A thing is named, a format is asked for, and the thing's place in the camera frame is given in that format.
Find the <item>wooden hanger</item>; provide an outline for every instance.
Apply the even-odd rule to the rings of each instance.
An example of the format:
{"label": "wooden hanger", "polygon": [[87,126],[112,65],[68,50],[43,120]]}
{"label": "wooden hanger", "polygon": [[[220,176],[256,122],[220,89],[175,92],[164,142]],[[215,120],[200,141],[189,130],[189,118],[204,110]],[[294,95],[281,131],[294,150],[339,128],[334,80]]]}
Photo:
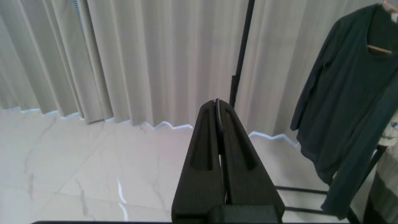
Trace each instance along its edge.
{"label": "wooden hanger", "polygon": [[[398,12],[398,8],[396,8],[394,5],[392,5],[391,3],[389,3],[387,0],[384,0],[383,3],[381,3],[381,4],[382,4],[383,6],[387,6],[387,8],[389,8],[389,9],[392,10],[392,11]],[[381,52],[384,52],[384,53],[387,53],[387,54],[391,54],[391,53],[392,53],[392,51],[390,51],[390,50],[382,49],[382,48],[380,48],[380,47],[376,47],[376,46],[373,46],[373,45],[369,45],[369,44],[368,44],[368,47],[369,47],[370,49],[378,50],[378,51],[381,51]]]}

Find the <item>glossy tile floor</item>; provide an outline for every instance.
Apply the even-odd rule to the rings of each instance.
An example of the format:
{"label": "glossy tile floor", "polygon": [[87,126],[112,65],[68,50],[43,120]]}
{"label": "glossy tile floor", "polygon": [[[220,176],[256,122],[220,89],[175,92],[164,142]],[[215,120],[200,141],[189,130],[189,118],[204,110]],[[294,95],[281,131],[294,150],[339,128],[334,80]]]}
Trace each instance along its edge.
{"label": "glossy tile floor", "polygon": [[[0,110],[0,223],[170,221],[191,135],[190,128],[166,124],[155,129],[128,121],[87,125],[77,115],[65,119],[58,113]],[[274,184],[328,188],[287,141],[251,139]],[[286,206],[306,208],[319,208],[325,198],[280,194]],[[338,222],[295,212],[285,212],[283,219]]]}

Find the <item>dark green sweater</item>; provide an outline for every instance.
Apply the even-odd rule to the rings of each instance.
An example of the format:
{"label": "dark green sweater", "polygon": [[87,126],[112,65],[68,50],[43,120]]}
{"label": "dark green sweater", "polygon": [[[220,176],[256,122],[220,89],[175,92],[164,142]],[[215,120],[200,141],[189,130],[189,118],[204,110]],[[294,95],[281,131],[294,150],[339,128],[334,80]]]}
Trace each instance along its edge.
{"label": "dark green sweater", "polygon": [[302,154],[330,184],[322,209],[339,218],[346,216],[380,136],[398,108],[398,52],[377,56],[367,48],[371,23],[393,23],[383,10],[377,13],[380,24],[374,24],[380,10],[378,4],[368,6],[335,23],[290,125],[291,130],[298,129]]}

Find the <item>shirt neckline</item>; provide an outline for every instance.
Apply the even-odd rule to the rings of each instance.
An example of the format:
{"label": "shirt neckline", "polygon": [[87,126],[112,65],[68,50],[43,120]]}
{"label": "shirt neckline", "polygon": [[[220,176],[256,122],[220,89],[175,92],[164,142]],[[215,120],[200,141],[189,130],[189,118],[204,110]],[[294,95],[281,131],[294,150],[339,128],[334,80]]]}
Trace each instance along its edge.
{"label": "shirt neckline", "polygon": [[369,17],[368,17],[368,21],[367,21],[367,27],[366,27],[365,33],[364,33],[364,39],[363,39],[363,40],[364,40],[364,45],[363,45],[363,47],[364,47],[365,53],[366,53],[366,55],[367,55],[368,57],[371,57],[371,58],[386,58],[386,59],[395,58],[395,57],[398,55],[398,51],[394,51],[394,52],[392,52],[391,54],[385,54],[385,55],[373,55],[373,54],[371,54],[371,53],[369,52],[369,48],[368,48],[368,34],[369,34],[369,30],[370,30],[370,26],[371,26],[371,23],[372,23],[372,19],[373,19],[374,13],[376,12],[376,9],[377,9],[378,7],[382,7],[382,5],[379,4],[379,3],[374,4],[373,7],[372,7],[371,12],[369,13]]}

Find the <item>pleated curtain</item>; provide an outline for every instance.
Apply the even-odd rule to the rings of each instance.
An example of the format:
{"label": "pleated curtain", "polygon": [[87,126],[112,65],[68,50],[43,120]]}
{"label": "pleated curtain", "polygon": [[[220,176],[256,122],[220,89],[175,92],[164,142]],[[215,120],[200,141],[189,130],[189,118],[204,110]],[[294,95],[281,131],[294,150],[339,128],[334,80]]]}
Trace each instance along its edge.
{"label": "pleated curtain", "polygon": [[248,2],[0,1],[0,106],[195,124],[229,99]]}
{"label": "pleated curtain", "polygon": [[377,2],[382,1],[256,1],[235,108],[246,131],[295,139],[290,121],[332,25]]}

